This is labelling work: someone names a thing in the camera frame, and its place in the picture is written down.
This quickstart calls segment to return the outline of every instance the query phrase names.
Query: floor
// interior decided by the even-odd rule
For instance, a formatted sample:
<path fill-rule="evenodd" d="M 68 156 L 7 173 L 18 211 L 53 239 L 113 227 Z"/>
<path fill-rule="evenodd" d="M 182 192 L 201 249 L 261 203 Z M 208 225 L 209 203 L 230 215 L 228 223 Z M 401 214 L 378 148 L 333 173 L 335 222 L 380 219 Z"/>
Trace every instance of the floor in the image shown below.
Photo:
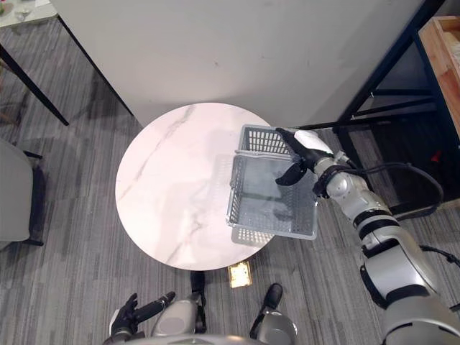
<path fill-rule="evenodd" d="M 60 23 L 5 29 L 0 41 L 70 122 L 63 126 L 11 73 L 0 75 L 0 111 L 21 120 L 0 122 L 0 137 L 43 155 L 47 179 L 45 245 L 11 244 L 0 252 L 0 344 L 98 345 L 111 314 L 133 292 L 141 304 L 169 290 L 185 297 L 188 272 L 147 257 L 123 230 L 116 169 L 141 127 Z M 331 131 L 321 135 L 339 148 Z M 369 160 L 378 160 L 371 137 L 354 139 L 369 148 Z M 265 290 L 280 282 L 280 310 L 298 325 L 298 344 L 380 344 L 382 311 L 359 277 L 359 238 L 331 202 L 320 207 L 315 241 L 276 237 L 250 258 L 252 286 L 232 290 L 225 269 L 207 272 L 209 333 L 246 336 Z M 460 254 L 460 203 L 404 225 L 420 243 Z M 435 255 L 430 260 L 443 300 L 456 303 L 459 272 Z M 141 329 L 148 332 L 153 322 Z"/>

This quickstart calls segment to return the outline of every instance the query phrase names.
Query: white marble tabletop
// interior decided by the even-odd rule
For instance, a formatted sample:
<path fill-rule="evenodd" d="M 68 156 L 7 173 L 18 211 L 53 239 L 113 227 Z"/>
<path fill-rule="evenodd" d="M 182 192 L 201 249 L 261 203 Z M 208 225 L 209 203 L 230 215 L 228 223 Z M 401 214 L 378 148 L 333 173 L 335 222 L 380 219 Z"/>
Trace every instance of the white marble tabletop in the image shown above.
<path fill-rule="evenodd" d="M 268 125 L 236 106 L 193 104 L 162 115 L 129 145 L 116 176 L 116 207 L 146 254 L 184 270 L 214 270 L 263 247 L 233 243 L 226 224 L 244 124 Z"/>

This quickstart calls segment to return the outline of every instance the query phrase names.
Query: wooden shelf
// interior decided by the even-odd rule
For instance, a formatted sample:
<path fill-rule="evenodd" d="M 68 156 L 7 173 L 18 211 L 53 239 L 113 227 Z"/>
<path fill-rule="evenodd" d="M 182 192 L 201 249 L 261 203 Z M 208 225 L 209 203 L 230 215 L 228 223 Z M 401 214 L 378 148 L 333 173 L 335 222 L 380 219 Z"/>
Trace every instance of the wooden shelf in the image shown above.
<path fill-rule="evenodd" d="M 460 136 L 460 17 L 433 17 L 418 34 Z"/>

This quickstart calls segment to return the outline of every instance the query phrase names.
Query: gray chair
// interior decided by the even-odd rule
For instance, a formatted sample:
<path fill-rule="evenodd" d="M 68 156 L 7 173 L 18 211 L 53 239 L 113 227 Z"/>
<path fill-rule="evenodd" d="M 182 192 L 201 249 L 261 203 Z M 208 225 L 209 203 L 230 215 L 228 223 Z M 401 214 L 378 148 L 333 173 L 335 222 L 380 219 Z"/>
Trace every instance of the gray chair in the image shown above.
<path fill-rule="evenodd" d="M 43 245 L 30 239 L 34 173 L 23 152 L 0 139 L 0 249 L 10 242 Z"/>

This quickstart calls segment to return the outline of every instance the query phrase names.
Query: red object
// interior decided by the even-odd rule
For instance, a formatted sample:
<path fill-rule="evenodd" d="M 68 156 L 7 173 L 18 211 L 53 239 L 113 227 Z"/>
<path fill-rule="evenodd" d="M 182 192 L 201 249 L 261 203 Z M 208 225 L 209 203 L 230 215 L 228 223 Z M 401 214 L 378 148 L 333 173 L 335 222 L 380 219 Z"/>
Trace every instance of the red object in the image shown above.
<path fill-rule="evenodd" d="M 442 152 L 441 152 L 440 150 L 436 151 L 436 153 L 434 154 L 434 156 L 432 156 L 432 158 L 431 158 L 431 162 L 439 163 L 439 160 L 440 160 L 440 158 L 441 158 L 441 153 L 442 153 Z"/>

